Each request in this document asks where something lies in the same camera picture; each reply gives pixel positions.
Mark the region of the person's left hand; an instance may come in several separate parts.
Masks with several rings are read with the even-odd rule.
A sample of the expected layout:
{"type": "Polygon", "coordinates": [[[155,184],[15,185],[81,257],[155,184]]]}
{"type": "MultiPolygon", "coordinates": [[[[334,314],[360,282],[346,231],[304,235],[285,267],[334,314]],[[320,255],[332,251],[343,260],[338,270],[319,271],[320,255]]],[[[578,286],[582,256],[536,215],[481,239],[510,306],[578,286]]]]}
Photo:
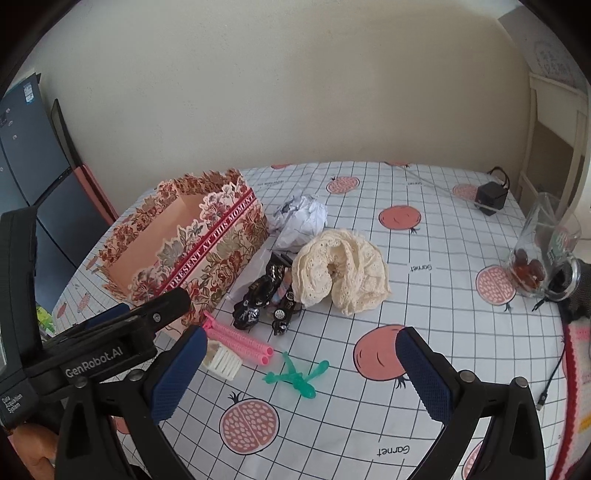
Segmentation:
{"type": "Polygon", "coordinates": [[[13,446],[21,461],[36,480],[54,480],[58,436],[49,429],[23,424],[13,431],[13,446]]]}

